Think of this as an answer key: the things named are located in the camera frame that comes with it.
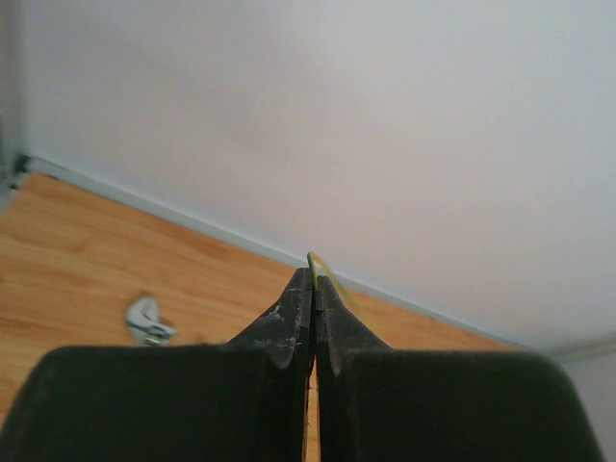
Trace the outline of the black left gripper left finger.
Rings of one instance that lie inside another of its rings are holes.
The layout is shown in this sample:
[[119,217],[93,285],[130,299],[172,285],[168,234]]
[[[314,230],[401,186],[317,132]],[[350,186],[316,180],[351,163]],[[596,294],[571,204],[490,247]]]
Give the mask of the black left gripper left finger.
[[301,461],[312,368],[308,269],[221,345],[48,352],[1,430],[5,461]]

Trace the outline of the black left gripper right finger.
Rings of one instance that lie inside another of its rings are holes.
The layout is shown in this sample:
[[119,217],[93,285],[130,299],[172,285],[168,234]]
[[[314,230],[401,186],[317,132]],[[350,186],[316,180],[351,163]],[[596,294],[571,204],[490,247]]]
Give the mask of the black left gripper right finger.
[[324,461],[600,461],[577,391],[528,352],[404,350],[315,291]]

